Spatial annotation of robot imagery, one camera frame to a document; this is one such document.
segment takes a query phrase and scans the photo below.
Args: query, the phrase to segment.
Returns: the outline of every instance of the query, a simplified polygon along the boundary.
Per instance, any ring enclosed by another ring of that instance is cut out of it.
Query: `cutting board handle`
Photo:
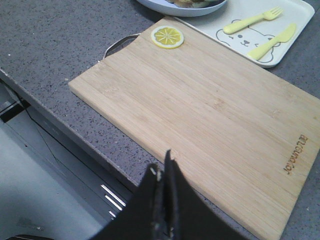
[[[109,47],[105,50],[102,59],[105,59],[107,56],[115,53],[115,50],[116,50],[117,48],[119,48],[121,45],[123,45],[124,43],[128,42],[129,40],[134,40],[134,39],[136,39],[140,34],[141,34],[141,33],[131,34],[131,35],[125,36],[125,37],[121,38],[120,40],[116,41],[114,44],[112,44],[111,46],[109,46]]]

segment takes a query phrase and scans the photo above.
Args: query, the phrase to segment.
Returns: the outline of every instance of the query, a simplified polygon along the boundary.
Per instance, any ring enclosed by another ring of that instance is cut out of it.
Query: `wooden cutting board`
[[[176,49],[154,45],[160,25]],[[69,83],[73,93],[263,240],[278,240],[320,148],[320,100],[165,17]]]

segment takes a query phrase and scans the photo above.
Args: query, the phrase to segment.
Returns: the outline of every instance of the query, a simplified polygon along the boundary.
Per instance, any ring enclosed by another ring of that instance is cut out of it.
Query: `white tray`
[[[223,27],[232,21],[258,15],[277,6],[283,8],[283,13],[275,20],[263,20],[230,35],[223,32]],[[218,40],[261,67],[271,68],[281,61],[314,14],[314,8],[302,0],[228,0],[223,7],[208,15],[176,19]],[[278,43],[259,61],[247,56],[250,50],[281,33],[290,23],[296,23],[297,26],[290,41]]]

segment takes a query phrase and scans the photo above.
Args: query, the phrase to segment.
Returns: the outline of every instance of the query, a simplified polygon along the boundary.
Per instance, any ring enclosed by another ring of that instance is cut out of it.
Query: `metal handle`
[[[125,36],[124,38],[121,38],[120,40],[116,41],[114,44],[112,44],[110,47],[108,47],[107,50],[105,50],[102,59],[105,59],[107,56],[111,55],[110,52],[112,52],[113,50],[115,50],[116,48],[118,48],[119,46],[124,44],[125,42],[127,42],[131,39],[136,39],[140,34],[141,33],[136,33],[136,34],[132,34],[129,36]]]

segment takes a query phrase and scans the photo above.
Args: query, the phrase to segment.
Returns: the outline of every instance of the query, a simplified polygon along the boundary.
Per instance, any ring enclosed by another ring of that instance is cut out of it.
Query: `yellow knife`
[[[255,49],[252,49],[248,52],[248,56],[253,58],[254,60],[259,60],[262,58],[274,45],[277,43],[286,43],[288,42],[296,31],[297,25],[295,23],[291,23],[286,30],[281,32],[279,35],[272,38],[270,41],[266,42],[258,46]]]

